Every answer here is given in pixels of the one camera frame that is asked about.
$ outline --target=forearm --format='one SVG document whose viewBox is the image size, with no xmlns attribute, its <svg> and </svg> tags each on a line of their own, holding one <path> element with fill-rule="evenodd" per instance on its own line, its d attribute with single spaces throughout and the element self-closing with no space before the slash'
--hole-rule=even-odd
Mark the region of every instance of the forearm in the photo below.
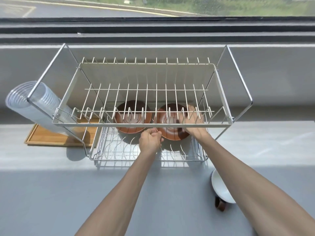
<svg viewBox="0 0 315 236">
<path fill-rule="evenodd" d="M 225 150 L 209 134 L 197 140 L 259 235 L 314 235 L 315 220 L 284 191 Z"/>
<path fill-rule="evenodd" d="M 140 153 L 121 181 L 97 206 L 76 236 L 124 235 L 154 157 Z"/>
</svg>

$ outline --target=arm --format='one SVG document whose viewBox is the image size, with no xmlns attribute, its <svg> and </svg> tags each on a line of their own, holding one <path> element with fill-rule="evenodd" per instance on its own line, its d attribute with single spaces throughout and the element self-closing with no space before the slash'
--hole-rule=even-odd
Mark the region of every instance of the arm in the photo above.
<svg viewBox="0 0 315 236">
<path fill-rule="evenodd" d="M 190 120 L 186 118 L 185 121 L 195 122 L 196 118 L 194 113 Z M 259 235 L 315 235 L 315 220 L 284 191 L 225 150 L 205 128 L 186 130 L 202 145 Z"/>
<path fill-rule="evenodd" d="M 75 236 L 125 235 L 144 180 L 163 141 L 161 136 L 161 132 L 153 128 L 141 134 L 138 158 Z"/>
</svg>

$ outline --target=gray countertop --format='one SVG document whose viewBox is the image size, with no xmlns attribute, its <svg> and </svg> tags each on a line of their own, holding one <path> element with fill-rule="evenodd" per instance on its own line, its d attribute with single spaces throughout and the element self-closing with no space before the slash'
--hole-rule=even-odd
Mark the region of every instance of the gray countertop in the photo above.
<svg viewBox="0 0 315 236">
<path fill-rule="evenodd" d="M 128 169 L 97 170 L 79 148 L 26 146 L 31 128 L 17 116 L 0 124 L 0 234 L 73 235 Z M 314 121 L 245 117 L 219 142 L 315 217 Z M 254 235 L 237 205 L 215 209 L 213 169 L 155 162 L 126 235 Z"/>
</svg>

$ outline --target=wooden bowl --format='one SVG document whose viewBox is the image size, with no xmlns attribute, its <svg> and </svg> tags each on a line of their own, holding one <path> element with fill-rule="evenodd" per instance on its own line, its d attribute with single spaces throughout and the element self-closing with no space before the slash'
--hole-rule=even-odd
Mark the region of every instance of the wooden bowl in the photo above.
<svg viewBox="0 0 315 236">
<path fill-rule="evenodd" d="M 146 118 L 144 119 L 144 117 L 141 117 L 141 112 L 138 112 L 136 114 L 129 113 L 129 117 L 128 117 L 128 109 L 129 107 L 131 108 L 132 112 L 134 112 L 135 110 L 135 105 L 136 105 L 136 101 L 135 100 L 131 100 L 131 101 L 127 101 L 126 103 L 126 112 L 124 113 L 124 109 L 125 109 L 125 103 L 120 104 L 117 109 L 120 112 L 120 114 L 122 115 L 122 117 L 120 116 L 119 113 L 115 113 L 115 119 L 117 121 L 117 123 L 150 123 L 151 119 L 152 119 L 152 113 L 147 113 Z M 150 111 L 149 107 L 146 106 L 146 104 L 142 101 L 137 101 L 137 105 L 136 105 L 136 111 L 142 111 L 142 108 L 144 108 L 145 111 Z M 145 127 L 117 127 L 117 129 L 123 133 L 139 133 L 141 131 L 143 131 L 145 129 Z"/>
<path fill-rule="evenodd" d="M 178 104 L 178 111 L 180 111 L 182 108 L 184 108 L 184 111 L 187 111 L 187 108 L 184 106 Z M 169 103 L 167 104 L 167 108 L 170 108 L 171 110 L 171 116 L 168 116 L 168 113 L 165 113 L 166 110 L 166 105 L 162 106 L 158 111 L 157 111 L 157 116 L 154 118 L 154 120 L 157 123 L 179 123 L 177 120 L 177 109 L 176 109 L 176 104 L 175 103 Z M 173 141 L 179 141 L 187 138 L 189 136 L 189 133 L 187 133 L 183 128 L 173 128 L 173 127 L 159 127 L 156 128 L 157 131 L 162 132 L 162 136 L 166 139 L 173 140 Z"/>
</svg>

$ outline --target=mug handle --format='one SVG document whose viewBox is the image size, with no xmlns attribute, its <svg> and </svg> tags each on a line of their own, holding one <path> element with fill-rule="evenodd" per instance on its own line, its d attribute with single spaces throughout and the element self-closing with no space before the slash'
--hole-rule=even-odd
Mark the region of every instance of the mug handle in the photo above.
<svg viewBox="0 0 315 236">
<path fill-rule="evenodd" d="M 226 202 L 224 200 L 222 200 L 220 197 L 216 196 L 215 197 L 215 207 L 220 210 L 221 212 L 223 212 L 225 210 L 226 207 Z"/>
</svg>

